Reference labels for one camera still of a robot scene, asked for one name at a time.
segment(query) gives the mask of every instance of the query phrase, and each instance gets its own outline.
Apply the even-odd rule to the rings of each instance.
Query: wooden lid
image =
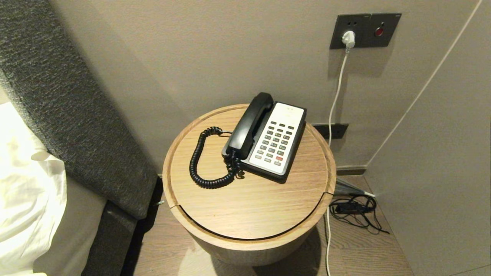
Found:
[[[324,192],[333,193],[335,164],[325,140],[307,123],[286,183],[246,171],[244,179],[236,179],[226,187],[200,188],[189,175],[189,161],[199,134],[211,126],[232,131],[246,108],[236,105],[218,109],[186,127],[167,153],[163,175],[171,208],[180,205],[192,221],[219,236],[258,240],[299,225],[314,211]],[[227,173],[221,156],[227,139],[206,139],[198,164],[202,178],[216,179]]]

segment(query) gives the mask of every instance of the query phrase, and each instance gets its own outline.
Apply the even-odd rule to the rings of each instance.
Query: telephone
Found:
[[[233,132],[219,127],[204,130],[190,161],[190,175],[202,188],[226,186],[243,178],[244,169],[279,183],[285,183],[305,128],[307,109],[274,102],[270,94],[259,93],[245,111]],[[215,180],[202,179],[197,164],[206,137],[230,133],[222,149],[227,175]]]

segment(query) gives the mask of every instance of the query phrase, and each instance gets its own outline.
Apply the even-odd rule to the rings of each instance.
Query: white pillow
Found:
[[[49,154],[11,103],[0,105],[0,275],[32,272],[66,206],[63,161]]]

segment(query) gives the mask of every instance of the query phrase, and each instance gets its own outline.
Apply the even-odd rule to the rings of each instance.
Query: upholstered headboard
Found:
[[[70,42],[47,0],[0,7],[0,84],[67,174],[136,219],[157,174]]]

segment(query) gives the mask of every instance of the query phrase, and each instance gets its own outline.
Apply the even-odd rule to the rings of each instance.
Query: tangled black cord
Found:
[[[189,174],[191,175],[192,180],[200,187],[205,189],[217,189],[234,181],[235,176],[237,178],[244,177],[244,170],[241,169],[241,162],[238,157],[236,157],[236,152],[232,151],[229,155],[224,158],[224,162],[227,165],[228,174],[224,177],[217,178],[215,180],[206,180],[201,178],[198,175],[198,161],[201,157],[201,153],[203,152],[203,147],[205,145],[206,137],[210,135],[222,135],[223,133],[230,133],[228,131],[223,131],[219,127],[209,127],[204,130],[198,138],[198,144],[196,145],[196,149],[192,154],[191,161],[189,162]]]
[[[365,203],[361,203],[360,201],[357,200],[358,198],[365,198],[367,201]],[[356,214],[343,214],[342,216],[340,216],[341,214],[337,212],[336,207],[342,206],[343,204],[344,205],[352,204],[352,206],[356,206]],[[382,229],[382,226],[380,225],[380,222],[377,219],[377,215],[375,214],[375,208],[376,207],[377,207],[377,202],[375,201],[375,199],[373,197],[367,196],[367,195],[355,195],[350,199],[340,198],[340,199],[333,201],[331,204],[329,204],[329,212],[331,213],[331,215],[335,219],[337,219],[339,221],[342,221],[342,222],[345,222],[345,223],[348,223],[348,224],[351,224],[353,226],[360,227],[360,228],[372,227],[378,231],[376,234],[378,234],[379,232],[384,232],[384,233],[390,234],[389,232]],[[375,221],[375,225],[365,215],[365,213],[370,213],[372,211],[373,211],[373,218]],[[365,219],[366,224],[361,222],[356,217],[356,215],[362,216]],[[356,221],[357,224],[349,221],[347,219],[347,217],[354,218],[354,220]]]

